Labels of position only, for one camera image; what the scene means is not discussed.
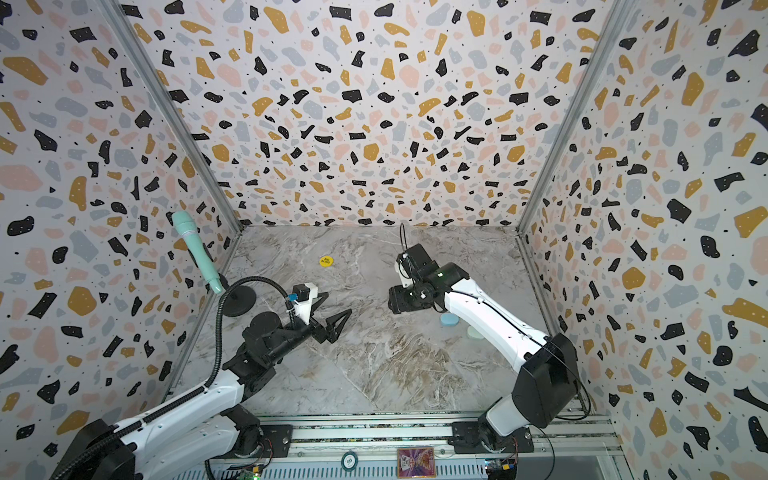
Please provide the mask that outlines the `blue earbud case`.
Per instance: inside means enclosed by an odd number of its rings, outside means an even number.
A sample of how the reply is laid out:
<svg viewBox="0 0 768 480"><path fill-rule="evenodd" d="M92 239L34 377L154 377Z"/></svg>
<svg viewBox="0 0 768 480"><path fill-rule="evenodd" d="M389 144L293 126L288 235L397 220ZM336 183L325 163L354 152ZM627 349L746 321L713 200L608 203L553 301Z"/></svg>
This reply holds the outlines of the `blue earbud case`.
<svg viewBox="0 0 768 480"><path fill-rule="evenodd" d="M440 315L440 323L445 327L457 326L460 322L460 318L452 313L442 313Z"/></svg>

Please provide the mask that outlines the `mint green earbud case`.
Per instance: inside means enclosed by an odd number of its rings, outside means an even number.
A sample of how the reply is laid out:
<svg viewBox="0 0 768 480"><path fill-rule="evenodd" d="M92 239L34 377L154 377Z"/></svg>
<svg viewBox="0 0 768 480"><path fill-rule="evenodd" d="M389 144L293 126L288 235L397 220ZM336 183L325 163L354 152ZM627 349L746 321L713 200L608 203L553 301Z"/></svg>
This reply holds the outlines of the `mint green earbud case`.
<svg viewBox="0 0 768 480"><path fill-rule="evenodd" d="M484 336L477 329L475 329L472 326L469 326L467 328L467 334L468 334L468 336L470 338L473 338L473 339L483 339L484 338Z"/></svg>

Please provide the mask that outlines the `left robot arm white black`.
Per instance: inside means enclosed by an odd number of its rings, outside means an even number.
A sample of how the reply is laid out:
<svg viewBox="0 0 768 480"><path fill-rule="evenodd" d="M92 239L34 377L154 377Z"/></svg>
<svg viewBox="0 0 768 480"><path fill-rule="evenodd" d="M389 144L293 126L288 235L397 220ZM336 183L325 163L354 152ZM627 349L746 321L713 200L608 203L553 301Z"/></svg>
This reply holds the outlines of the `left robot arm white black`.
<svg viewBox="0 0 768 480"><path fill-rule="evenodd" d="M271 311L257 314L242 333L236 354L213 379L132 418L83 427L55 468L55 479L170 479L233 456L249 465L269 465L287 456L291 426L265 426L243 403L274 378L285 356L307 339L334 343L352 315L346 309L318 322L314 313L325 292L298 302L288 298L297 321L283 325Z"/></svg>

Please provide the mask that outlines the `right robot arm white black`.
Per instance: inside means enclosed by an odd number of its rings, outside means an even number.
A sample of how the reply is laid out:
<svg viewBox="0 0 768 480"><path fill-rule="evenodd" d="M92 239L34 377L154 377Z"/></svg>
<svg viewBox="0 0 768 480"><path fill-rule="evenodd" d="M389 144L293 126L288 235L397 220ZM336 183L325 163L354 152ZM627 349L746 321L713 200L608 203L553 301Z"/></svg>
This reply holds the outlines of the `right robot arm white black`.
<svg viewBox="0 0 768 480"><path fill-rule="evenodd" d="M469 274L453 263L424 267L397 262L401 284L389 290L395 314L440 308L466 321L508 361L516 374L509 394L478 419L481 441L497 450L520 428L547 427L577 396L580 380L572 342L526 324L493 300Z"/></svg>

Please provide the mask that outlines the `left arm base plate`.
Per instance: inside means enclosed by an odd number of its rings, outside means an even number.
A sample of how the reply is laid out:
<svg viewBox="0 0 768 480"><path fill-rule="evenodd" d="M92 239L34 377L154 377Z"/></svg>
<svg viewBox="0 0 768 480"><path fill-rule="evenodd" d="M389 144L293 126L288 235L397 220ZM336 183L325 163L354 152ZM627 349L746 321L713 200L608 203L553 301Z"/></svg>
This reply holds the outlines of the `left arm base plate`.
<svg viewBox="0 0 768 480"><path fill-rule="evenodd" d="M286 458L293 436L291 424L244 427L238 431L234 446L217 458L256 462Z"/></svg>

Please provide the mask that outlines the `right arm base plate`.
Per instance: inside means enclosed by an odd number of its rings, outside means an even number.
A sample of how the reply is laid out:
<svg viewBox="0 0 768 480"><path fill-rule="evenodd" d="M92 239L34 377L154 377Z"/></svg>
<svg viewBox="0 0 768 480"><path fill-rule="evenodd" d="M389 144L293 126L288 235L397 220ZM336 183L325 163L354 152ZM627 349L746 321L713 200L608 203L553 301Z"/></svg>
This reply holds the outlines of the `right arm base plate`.
<svg viewBox="0 0 768 480"><path fill-rule="evenodd" d="M515 452L534 451L532 437L527 428L518 428L507 436L500 436L479 420L453 422L447 442L457 454L511 455Z"/></svg>

